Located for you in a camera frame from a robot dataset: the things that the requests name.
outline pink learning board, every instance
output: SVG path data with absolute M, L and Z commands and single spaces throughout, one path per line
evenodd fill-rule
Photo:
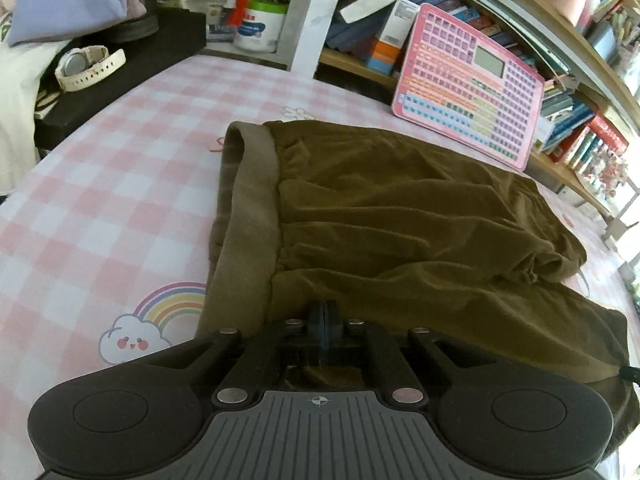
M 392 110 L 522 171 L 544 80 L 482 32 L 422 4 Z

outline green lid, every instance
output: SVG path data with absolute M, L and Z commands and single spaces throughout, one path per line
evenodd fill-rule
M 262 12 L 272 12 L 273 14 L 286 14 L 289 6 L 287 4 L 274 4 L 273 2 L 261 2 L 260 0 L 249 0 L 247 9 L 261 10 Z

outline cloud print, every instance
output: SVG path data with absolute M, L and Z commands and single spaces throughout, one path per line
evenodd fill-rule
M 118 365 L 138 357 L 169 348 L 158 327 L 149 321 L 125 314 L 100 338 L 100 355 L 111 365 Z

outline white cloth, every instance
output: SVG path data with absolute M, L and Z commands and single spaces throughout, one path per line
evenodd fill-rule
M 14 190 L 37 161 L 33 111 L 40 78 L 68 41 L 0 43 L 0 195 Z

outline watch face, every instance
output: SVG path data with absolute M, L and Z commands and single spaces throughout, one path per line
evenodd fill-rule
M 66 63 L 62 68 L 62 72 L 66 77 L 84 72 L 89 68 L 89 62 L 82 52 L 70 54 L 66 59 Z

